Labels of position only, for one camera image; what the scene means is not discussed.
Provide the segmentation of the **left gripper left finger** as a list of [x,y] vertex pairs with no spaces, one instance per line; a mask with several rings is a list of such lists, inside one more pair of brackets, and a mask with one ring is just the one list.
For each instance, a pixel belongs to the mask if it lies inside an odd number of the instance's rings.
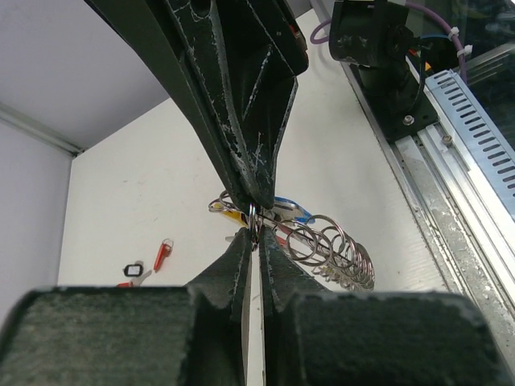
[[4,385],[243,385],[251,235],[182,286],[35,289],[1,331]]

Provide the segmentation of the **aluminium mounting rail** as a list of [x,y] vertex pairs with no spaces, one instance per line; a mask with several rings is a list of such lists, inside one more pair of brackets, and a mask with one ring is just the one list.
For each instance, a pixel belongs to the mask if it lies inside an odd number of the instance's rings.
[[514,218],[426,86],[438,120],[390,145],[352,69],[341,66],[403,194],[424,243],[409,271],[412,289],[468,296],[492,328],[514,332]]

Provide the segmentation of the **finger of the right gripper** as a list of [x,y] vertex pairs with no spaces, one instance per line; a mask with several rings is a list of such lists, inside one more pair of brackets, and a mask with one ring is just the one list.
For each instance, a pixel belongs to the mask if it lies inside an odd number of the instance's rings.
[[168,1],[210,158],[241,209],[274,204],[278,151],[307,44],[285,1]]
[[239,209],[252,199],[216,130],[216,118],[187,57],[182,35],[165,1],[87,1],[86,4],[136,53],[179,107],[200,139],[221,182]]

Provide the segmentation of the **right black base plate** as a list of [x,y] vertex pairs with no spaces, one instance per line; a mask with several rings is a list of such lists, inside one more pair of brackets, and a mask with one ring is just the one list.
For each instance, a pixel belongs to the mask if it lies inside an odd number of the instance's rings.
[[438,120],[433,105],[409,69],[357,68],[361,91],[390,144]]

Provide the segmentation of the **black key tag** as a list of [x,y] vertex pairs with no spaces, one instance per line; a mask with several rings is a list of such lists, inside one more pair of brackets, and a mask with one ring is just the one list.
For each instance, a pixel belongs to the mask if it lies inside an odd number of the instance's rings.
[[141,277],[144,273],[144,263],[142,261],[135,261],[126,265],[122,272],[125,277]]

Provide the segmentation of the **red tag key upper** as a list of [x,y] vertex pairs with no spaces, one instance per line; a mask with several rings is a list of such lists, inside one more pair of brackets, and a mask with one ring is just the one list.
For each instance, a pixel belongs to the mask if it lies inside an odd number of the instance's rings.
[[148,270],[139,277],[133,277],[131,280],[117,284],[119,288],[139,287],[151,274],[152,270]]

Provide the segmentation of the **blue tag key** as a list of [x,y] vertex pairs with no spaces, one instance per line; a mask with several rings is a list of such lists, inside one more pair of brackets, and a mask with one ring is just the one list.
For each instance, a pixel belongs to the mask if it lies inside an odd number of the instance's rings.
[[312,214],[294,200],[276,196],[272,212],[282,220],[295,220],[302,224],[313,224]]

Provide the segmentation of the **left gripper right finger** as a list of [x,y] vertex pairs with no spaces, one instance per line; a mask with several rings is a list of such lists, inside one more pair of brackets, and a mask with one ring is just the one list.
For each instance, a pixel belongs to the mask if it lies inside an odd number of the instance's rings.
[[332,292],[260,232],[268,385],[502,385],[480,310],[444,292]]

